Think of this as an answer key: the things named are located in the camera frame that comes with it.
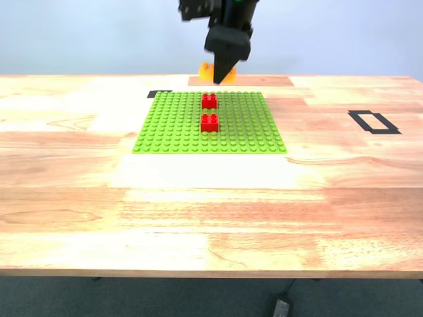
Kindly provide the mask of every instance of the green baseplate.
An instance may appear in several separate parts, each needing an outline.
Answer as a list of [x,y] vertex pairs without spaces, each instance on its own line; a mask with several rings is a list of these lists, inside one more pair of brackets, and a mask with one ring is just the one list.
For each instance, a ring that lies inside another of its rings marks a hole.
[[[261,92],[215,92],[217,109],[202,109],[205,93],[158,92],[132,153],[287,153]],[[219,132],[200,132],[202,114]]]

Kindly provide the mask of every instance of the wood grain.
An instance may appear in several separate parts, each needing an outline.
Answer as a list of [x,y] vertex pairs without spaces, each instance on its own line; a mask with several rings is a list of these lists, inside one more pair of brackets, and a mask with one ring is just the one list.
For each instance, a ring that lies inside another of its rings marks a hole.
[[[423,278],[423,84],[235,86],[0,77],[0,274]],[[261,91],[288,154],[132,155],[150,90]],[[364,131],[350,110],[402,134]]]

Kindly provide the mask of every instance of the orange object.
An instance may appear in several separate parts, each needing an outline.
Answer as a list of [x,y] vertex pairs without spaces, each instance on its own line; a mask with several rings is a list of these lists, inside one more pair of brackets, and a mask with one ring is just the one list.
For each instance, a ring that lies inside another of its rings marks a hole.
[[[211,81],[213,82],[213,75],[214,75],[214,64],[209,64],[204,62],[200,66],[200,70],[198,71],[200,79],[202,81]],[[227,74],[227,76],[222,80],[223,84],[233,84],[237,79],[237,68],[234,67],[232,70]]]

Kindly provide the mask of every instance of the black tape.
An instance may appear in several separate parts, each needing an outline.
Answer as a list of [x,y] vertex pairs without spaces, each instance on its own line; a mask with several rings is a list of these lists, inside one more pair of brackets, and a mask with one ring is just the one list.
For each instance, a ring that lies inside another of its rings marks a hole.
[[154,98],[158,92],[172,92],[171,90],[150,90],[147,98]]
[[[360,127],[362,127],[364,131],[368,131],[371,134],[402,134],[395,125],[393,125],[381,114],[374,114],[370,110],[349,110],[348,114],[355,122],[357,122]],[[373,116],[378,119],[387,129],[373,129],[363,120],[362,117],[360,117],[361,114],[373,114]]]

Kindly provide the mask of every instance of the black cable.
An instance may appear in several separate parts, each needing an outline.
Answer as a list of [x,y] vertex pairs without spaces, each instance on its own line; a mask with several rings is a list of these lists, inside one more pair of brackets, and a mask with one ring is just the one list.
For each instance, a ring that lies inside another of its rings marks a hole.
[[296,279],[291,279],[288,286],[286,287],[285,291],[282,293],[282,295],[288,295],[289,290],[291,289],[293,282],[295,282]]

